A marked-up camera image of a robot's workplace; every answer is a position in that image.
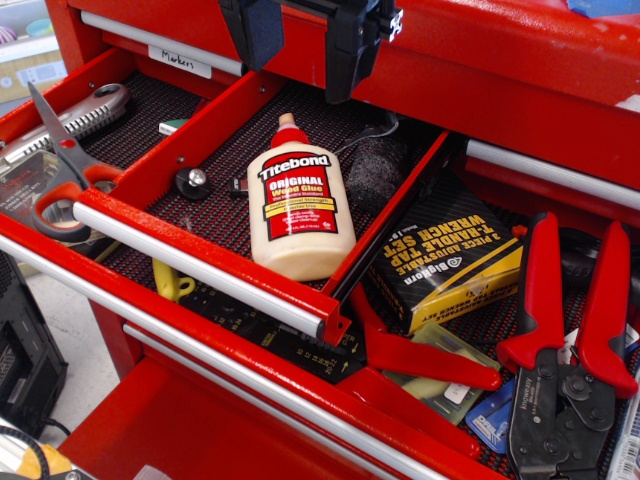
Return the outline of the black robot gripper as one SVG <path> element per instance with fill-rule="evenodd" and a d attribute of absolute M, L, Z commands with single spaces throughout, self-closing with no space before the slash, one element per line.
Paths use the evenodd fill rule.
<path fill-rule="evenodd" d="M 330 104 L 351 98 L 372 74 L 381 38 L 392 41 L 402 31 L 403 10 L 394 1 L 219 1 L 219 6 L 241 60 L 253 71 L 283 48 L 283 6 L 325 19 Z"/>

